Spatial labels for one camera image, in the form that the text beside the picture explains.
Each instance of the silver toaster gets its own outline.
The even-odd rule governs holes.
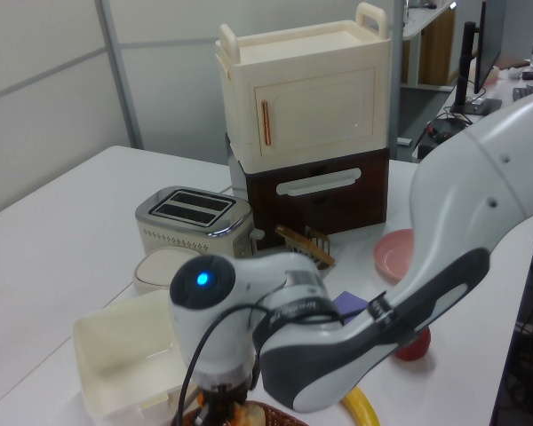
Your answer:
[[[254,230],[245,200],[201,189],[171,186],[138,206],[136,220],[145,252],[183,247],[201,254],[250,257]]]

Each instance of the orange handle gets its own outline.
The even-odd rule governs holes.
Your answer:
[[[270,146],[270,121],[268,120],[268,103],[265,100],[260,102],[263,107],[263,131],[265,132],[265,145]]]

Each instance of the white handle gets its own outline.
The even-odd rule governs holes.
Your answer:
[[[307,193],[319,193],[328,189],[349,186],[355,183],[362,175],[359,169],[350,169],[328,173],[326,175],[307,177],[306,179],[292,180],[276,186],[276,193],[296,197]]]
[[[228,24],[221,24],[219,26],[219,45],[225,52],[231,62],[238,64],[241,62],[241,52],[239,51],[239,41],[235,33],[231,31]]]
[[[387,15],[383,9],[379,9],[377,6],[369,3],[359,3],[357,11],[355,12],[355,23],[360,27],[365,25],[365,17],[369,16],[377,22],[379,31],[378,35],[381,40],[388,38],[388,24]]]

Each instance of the computer monitor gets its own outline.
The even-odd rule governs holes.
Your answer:
[[[480,93],[501,52],[501,40],[504,31],[505,0],[484,0],[481,3],[480,26],[473,22],[464,24],[462,51],[456,83],[456,97],[450,109],[452,113],[470,115],[488,115],[501,107],[500,99],[466,99],[470,62],[472,61],[473,38],[478,33],[478,53],[476,72],[473,80],[473,92]]]

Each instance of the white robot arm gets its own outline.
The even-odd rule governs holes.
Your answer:
[[[171,284],[171,313],[187,362],[226,308],[262,308],[238,312],[217,328],[194,381],[210,392],[243,385],[252,366],[252,336],[266,391],[295,411],[321,410],[469,293],[488,272],[494,247],[533,216],[533,95],[432,151],[414,177],[410,214],[414,250],[407,274],[346,326],[303,256],[200,258],[230,271],[219,275],[204,264],[208,260],[186,264]],[[202,272],[217,278],[208,288],[196,284]],[[178,296],[190,286],[192,299],[223,290],[198,307]]]

